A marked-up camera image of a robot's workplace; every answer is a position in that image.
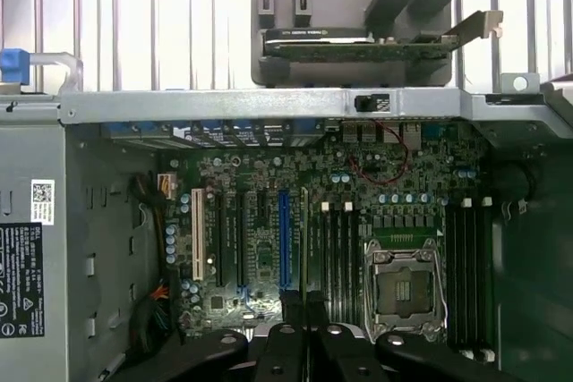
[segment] white label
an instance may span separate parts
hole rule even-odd
[[[32,179],[30,222],[54,225],[54,194],[53,179]]]

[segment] circuit board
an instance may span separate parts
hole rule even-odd
[[[331,320],[361,327],[436,308],[447,281],[446,207],[485,201],[486,150],[466,123],[343,122],[311,147],[163,153],[180,327],[248,333],[281,320],[279,295],[289,289],[322,291]],[[368,258],[386,257],[368,256],[372,246],[427,273],[374,273]],[[384,285],[396,289],[368,298]],[[380,321],[367,320],[365,300],[381,303]]]

